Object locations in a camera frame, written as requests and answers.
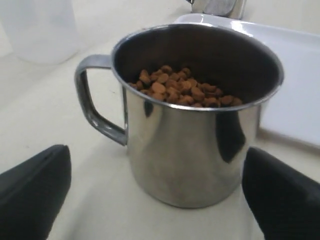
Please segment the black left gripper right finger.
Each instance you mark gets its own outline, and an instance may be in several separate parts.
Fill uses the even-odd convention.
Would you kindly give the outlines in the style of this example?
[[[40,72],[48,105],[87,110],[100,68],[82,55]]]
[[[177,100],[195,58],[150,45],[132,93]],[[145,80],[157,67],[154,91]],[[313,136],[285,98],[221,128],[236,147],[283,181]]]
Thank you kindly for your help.
[[[242,189],[266,240],[320,238],[320,184],[266,151],[251,147]]]

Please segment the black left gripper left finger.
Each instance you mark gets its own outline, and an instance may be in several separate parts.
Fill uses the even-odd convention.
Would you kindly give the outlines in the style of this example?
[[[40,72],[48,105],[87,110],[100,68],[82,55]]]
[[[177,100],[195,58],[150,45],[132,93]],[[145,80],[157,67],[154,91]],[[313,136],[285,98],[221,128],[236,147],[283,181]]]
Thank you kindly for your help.
[[[0,238],[46,240],[71,187],[69,147],[53,145],[0,175]]]

